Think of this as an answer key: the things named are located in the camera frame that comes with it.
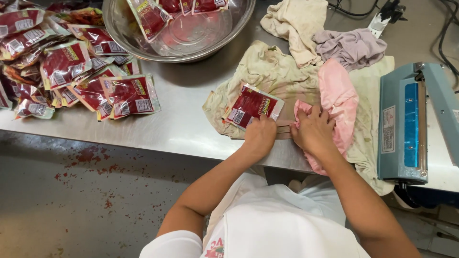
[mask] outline electrical cord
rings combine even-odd
[[[334,7],[335,10],[340,10],[340,11],[344,12],[345,14],[348,14],[348,15],[351,15],[351,16],[367,16],[367,15],[369,15],[369,14],[371,14],[373,12],[373,10],[376,8],[376,5],[378,4],[378,0],[375,0],[375,3],[371,7],[370,11],[368,11],[366,13],[352,13],[352,12],[346,11],[346,10],[344,10],[341,7],[338,6],[341,1],[342,0],[339,0],[337,5],[334,5],[332,3],[328,3],[328,5]]]
[[[455,76],[459,76],[459,71],[454,67],[454,65],[446,58],[445,54],[443,53],[443,41],[445,40],[445,35],[446,31],[449,28],[449,25],[453,20],[455,20],[457,23],[459,23],[458,18],[456,17],[459,9],[459,4],[455,0],[440,0],[446,8],[449,10],[451,13],[451,17],[449,18],[448,22],[443,26],[442,31],[440,32],[441,38],[440,42],[438,43],[438,53],[440,53],[440,56],[442,57],[443,61],[448,65],[448,67],[451,69],[451,71],[454,73]],[[446,2],[453,3],[455,5],[454,11],[451,9],[448,3]]]

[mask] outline impulse heat sealer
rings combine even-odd
[[[404,65],[381,77],[380,92],[379,179],[400,185],[428,182],[427,97],[451,160],[459,164],[459,102],[439,64]]]

